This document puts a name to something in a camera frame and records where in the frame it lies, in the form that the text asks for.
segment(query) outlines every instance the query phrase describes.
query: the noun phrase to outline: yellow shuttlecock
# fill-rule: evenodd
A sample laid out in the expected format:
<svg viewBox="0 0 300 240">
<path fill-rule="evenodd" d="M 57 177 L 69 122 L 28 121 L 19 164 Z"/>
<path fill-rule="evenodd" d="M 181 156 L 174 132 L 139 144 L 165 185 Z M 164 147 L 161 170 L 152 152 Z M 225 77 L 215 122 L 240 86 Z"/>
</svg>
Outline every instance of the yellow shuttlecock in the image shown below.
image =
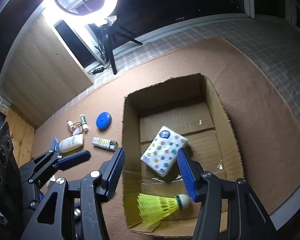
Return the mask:
<svg viewBox="0 0 300 240">
<path fill-rule="evenodd" d="M 174 198 L 139 194 L 138 208 L 142 222 L 146 226 L 164 219 L 178 209 L 184 209 L 191 203 L 191 198 L 185 194 L 176 195 Z"/>
</svg>

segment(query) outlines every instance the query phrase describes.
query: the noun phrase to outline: tan cloth surface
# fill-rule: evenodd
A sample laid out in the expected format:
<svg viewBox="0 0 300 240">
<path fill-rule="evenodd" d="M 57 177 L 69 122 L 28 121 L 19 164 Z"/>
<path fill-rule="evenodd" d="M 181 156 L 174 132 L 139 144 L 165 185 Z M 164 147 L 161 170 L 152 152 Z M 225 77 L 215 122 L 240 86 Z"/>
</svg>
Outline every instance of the tan cloth surface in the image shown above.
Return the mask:
<svg viewBox="0 0 300 240">
<path fill-rule="evenodd" d="M 238 139 L 245 176 L 267 211 L 273 212 L 300 185 L 300 125 L 255 64 L 221 37 L 145 63 L 94 91 L 37 130 L 33 156 L 48 150 L 53 136 L 59 140 L 71 136 L 66 119 L 78 122 L 79 115 L 85 114 L 90 130 L 84 136 L 84 148 L 91 151 L 91 160 L 56 174 L 68 180 L 82 178 L 112 156 L 111 152 L 92 146 L 93 136 L 121 144 L 125 96 L 170 77 L 191 73 L 202 73 L 215 85 Z M 100 132 L 95 120 L 103 111 L 112 115 L 112 124 Z M 103 205 L 110 238 L 146 239 L 126 228 L 121 195 L 120 182 L 114 199 Z"/>
</svg>

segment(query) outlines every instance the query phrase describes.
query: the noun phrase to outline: bright light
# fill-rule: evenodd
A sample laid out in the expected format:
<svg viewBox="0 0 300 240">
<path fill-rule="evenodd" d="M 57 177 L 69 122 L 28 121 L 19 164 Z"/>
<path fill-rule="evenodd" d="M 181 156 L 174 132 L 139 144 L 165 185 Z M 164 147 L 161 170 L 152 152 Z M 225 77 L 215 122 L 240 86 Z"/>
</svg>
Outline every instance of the bright light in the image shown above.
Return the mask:
<svg viewBox="0 0 300 240">
<path fill-rule="evenodd" d="M 68 20 L 75 24 L 89 24 L 95 23 L 100 26 L 104 23 L 104 19 L 107 18 L 114 10 L 117 5 L 118 0 L 105 0 L 103 7 L 95 12 L 89 13 L 87 15 L 72 15 L 63 11 L 54 0 L 44 0 L 46 6 L 52 13 L 57 14 L 63 20 Z"/>
</svg>

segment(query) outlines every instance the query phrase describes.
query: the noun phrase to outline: cardboard box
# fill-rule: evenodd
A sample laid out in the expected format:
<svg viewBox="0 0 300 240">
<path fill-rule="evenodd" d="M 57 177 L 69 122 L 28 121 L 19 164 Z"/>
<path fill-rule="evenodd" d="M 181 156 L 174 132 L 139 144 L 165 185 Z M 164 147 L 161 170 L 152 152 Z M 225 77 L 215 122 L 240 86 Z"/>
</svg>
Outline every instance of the cardboard box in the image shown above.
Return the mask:
<svg viewBox="0 0 300 240">
<path fill-rule="evenodd" d="M 229 118 L 210 80 L 193 74 L 135 91 L 124 105 L 122 146 L 126 152 L 123 205 L 128 228 L 154 236 L 192 236 L 200 203 L 176 211 L 146 227 L 137 207 L 139 193 L 174 197 L 186 194 L 177 163 L 165 177 L 158 176 L 140 156 L 165 125 L 189 139 L 192 160 L 221 179 L 243 177 L 239 149 Z M 227 206 L 223 201 L 220 230 L 226 229 Z"/>
</svg>

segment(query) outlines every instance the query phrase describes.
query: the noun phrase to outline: blue bottle cap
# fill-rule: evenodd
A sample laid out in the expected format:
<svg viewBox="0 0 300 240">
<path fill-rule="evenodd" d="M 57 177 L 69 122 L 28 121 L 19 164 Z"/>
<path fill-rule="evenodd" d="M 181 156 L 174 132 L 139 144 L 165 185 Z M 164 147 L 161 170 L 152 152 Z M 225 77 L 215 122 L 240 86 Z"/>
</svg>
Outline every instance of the blue bottle cap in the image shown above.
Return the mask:
<svg viewBox="0 0 300 240">
<path fill-rule="evenodd" d="M 108 112 L 102 112 L 101 114 L 99 114 L 96 120 L 96 126 L 100 130 L 107 129 L 110 124 L 111 124 L 111 115 Z"/>
</svg>

